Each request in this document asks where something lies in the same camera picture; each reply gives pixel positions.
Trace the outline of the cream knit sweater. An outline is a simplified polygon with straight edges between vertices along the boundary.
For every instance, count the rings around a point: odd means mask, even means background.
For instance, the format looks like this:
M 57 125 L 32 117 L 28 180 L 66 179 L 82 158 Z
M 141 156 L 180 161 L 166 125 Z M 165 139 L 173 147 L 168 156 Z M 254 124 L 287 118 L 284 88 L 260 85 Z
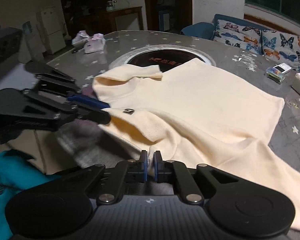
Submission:
M 268 145 L 283 98 L 199 59 L 167 72 L 124 64 L 96 76 L 93 90 L 109 104 L 102 130 L 133 157 L 160 151 L 165 160 L 205 163 L 279 191 L 295 205 L 292 227 L 300 230 L 300 173 Z

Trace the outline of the white refrigerator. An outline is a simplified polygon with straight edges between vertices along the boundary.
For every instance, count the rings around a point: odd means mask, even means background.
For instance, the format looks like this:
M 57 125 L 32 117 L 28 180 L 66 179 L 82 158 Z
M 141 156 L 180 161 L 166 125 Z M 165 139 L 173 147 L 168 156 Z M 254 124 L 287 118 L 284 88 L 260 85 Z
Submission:
M 47 7 L 36 13 L 39 33 L 46 51 L 54 54 L 65 47 L 61 25 L 55 7 Z

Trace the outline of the dark wooden side table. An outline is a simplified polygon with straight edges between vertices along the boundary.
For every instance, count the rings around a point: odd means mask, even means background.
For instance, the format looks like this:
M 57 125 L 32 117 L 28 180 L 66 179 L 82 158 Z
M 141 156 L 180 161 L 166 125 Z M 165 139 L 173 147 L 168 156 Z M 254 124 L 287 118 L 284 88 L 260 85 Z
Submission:
M 109 21 L 111 32 L 118 31 L 117 18 L 135 15 L 138 19 L 139 30 L 144 30 L 142 6 L 115 9 L 108 11 L 105 14 L 105 18 Z

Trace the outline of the black induction cooktop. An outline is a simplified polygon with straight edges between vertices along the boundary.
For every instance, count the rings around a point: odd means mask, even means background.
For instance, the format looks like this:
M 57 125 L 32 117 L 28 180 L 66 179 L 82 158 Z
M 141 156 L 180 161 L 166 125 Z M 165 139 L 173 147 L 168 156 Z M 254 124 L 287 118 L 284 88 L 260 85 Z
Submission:
M 127 64 L 139 67 L 158 65 L 162 72 L 166 72 L 192 59 L 199 59 L 200 61 L 205 62 L 202 58 L 191 52 L 176 49 L 164 49 L 136 55 L 132 57 Z

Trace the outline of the blue sofa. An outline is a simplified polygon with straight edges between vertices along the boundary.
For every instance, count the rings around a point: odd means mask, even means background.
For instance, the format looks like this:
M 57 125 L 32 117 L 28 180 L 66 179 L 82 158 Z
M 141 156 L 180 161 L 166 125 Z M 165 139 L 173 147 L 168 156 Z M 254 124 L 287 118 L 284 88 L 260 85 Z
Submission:
M 216 14 L 214 16 L 214 19 L 213 19 L 212 23 L 206 23 L 206 22 L 196 23 L 194 25 L 190 25 L 188 27 L 183 28 L 181 30 L 181 33 L 183 35 L 186 35 L 186 36 L 193 36 L 193 37 L 198 37 L 198 38 L 203 38 L 203 39 L 206 39 L 206 40 L 214 41 L 213 37 L 214 37 L 214 32 L 215 32 L 215 27 L 216 27 L 217 20 L 225 20 L 225 21 L 229 21 L 229 22 L 236 23 L 236 24 L 239 24 L 239 25 L 251 26 L 251 27 L 260 29 L 260 31 L 261 31 L 261 44 L 262 44 L 262 30 L 270 29 L 270 28 L 258 25 L 256 23 L 253 23 L 253 22 L 249 22 L 249 21 L 246 21 L 246 20 L 241 20 L 239 18 Z

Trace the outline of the clear box of coloured items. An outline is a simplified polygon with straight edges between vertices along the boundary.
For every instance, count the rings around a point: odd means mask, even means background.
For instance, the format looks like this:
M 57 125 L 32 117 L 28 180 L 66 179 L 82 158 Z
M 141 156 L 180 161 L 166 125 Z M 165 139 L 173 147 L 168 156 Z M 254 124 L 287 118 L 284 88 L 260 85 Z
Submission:
M 268 68 L 266 70 L 265 75 L 267 78 L 275 81 L 278 84 L 281 84 L 285 79 L 285 75 L 281 71 L 279 71 L 278 69 L 276 69 L 274 67 Z

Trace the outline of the left butterfly pillow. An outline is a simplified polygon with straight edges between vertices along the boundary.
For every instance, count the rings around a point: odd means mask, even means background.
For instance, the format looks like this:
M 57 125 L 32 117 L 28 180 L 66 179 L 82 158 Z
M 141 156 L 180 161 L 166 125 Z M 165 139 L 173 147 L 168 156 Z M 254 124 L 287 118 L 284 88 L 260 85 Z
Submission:
M 213 40 L 261 54 L 261 31 L 251 26 L 217 20 Z

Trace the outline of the butterfly pillow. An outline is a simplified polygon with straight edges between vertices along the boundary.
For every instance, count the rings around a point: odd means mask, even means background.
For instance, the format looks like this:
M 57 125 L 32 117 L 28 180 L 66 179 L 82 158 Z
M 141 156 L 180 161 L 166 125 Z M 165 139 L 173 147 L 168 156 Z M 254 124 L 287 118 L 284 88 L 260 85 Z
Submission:
M 270 29 L 262 30 L 262 53 L 277 63 L 300 67 L 300 36 Z
M 251 26 L 217 20 L 213 40 L 261 54 L 261 31 Z

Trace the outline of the white remote device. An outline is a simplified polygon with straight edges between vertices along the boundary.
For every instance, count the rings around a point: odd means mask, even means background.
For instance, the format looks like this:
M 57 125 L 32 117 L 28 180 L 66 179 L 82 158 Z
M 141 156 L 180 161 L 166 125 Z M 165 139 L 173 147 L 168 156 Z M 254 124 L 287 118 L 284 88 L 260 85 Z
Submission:
M 281 63 L 278 64 L 277 66 L 274 67 L 276 70 L 278 70 L 279 72 L 281 72 L 282 74 L 287 74 L 292 70 L 292 67 L 290 67 L 288 64 L 286 63 Z

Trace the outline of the right butterfly pillow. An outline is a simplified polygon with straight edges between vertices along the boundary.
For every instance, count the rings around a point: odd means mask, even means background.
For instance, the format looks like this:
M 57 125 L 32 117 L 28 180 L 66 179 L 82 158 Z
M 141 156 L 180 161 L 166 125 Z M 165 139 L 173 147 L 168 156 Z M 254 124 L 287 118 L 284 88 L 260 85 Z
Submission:
M 262 53 L 277 63 L 300 67 L 300 36 L 270 29 L 262 30 Z

